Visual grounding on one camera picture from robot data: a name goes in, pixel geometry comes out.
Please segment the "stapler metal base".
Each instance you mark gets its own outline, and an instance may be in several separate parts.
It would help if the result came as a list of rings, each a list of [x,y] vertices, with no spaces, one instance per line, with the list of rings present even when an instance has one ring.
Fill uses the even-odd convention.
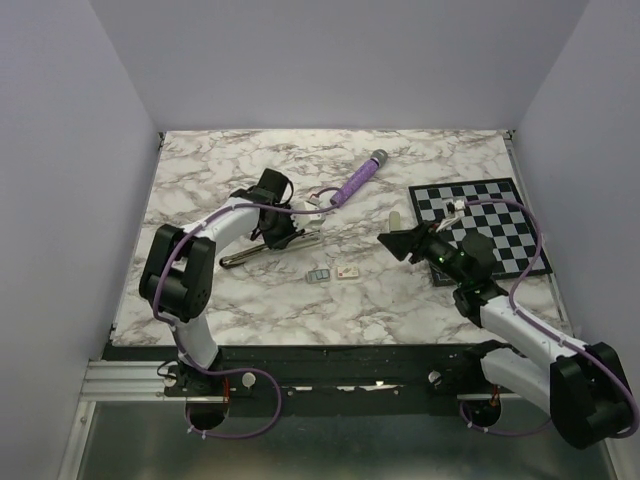
[[[269,247],[261,244],[249,249],[237,252],[233,255],[224,256],[219,259],[219,266],[223,269],[232,269],[239,267],[249,260],[257,258],[261,255],[271,253],[282,253],[286,251],[294,251],[296,249],[307,248],[319,245],[323,242],[324,235],[320,231],[311,231],[305,233],[296,233],[291,238],[285,239],[275,247]]]

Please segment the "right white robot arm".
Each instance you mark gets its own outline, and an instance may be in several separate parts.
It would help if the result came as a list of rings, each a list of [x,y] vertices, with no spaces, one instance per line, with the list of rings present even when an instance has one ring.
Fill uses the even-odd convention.
[[[460,315],[506,340],[506,346],[461,365],[467,389],[506,387],[548,414],[577,449],[638,430],[639,407],[616,351],[603,342],[567,337],[522,308],[492,277],[496,259],[490,238],[471,232],[452,246],[434,224],[423,223],[381,233],[378,240],[396,259],[426,261],[453,280]]]

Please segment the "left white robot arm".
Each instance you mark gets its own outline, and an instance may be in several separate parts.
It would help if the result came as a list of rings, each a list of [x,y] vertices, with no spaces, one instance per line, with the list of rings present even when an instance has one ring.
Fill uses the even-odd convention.
[[[284,249],[300,235],[285,198],[292,190],[289,178],[266,169],[256,185],[233,192],[204,219],[185,227],[164,224],[154,235],[139,295],[153,317],[169,327],[180,361],[191,366],[187,382],[201,395],[214,393],[222,380],[215,365],[218,345],[205,314],[216,254],[244,235],[261,238],[270,250]]]

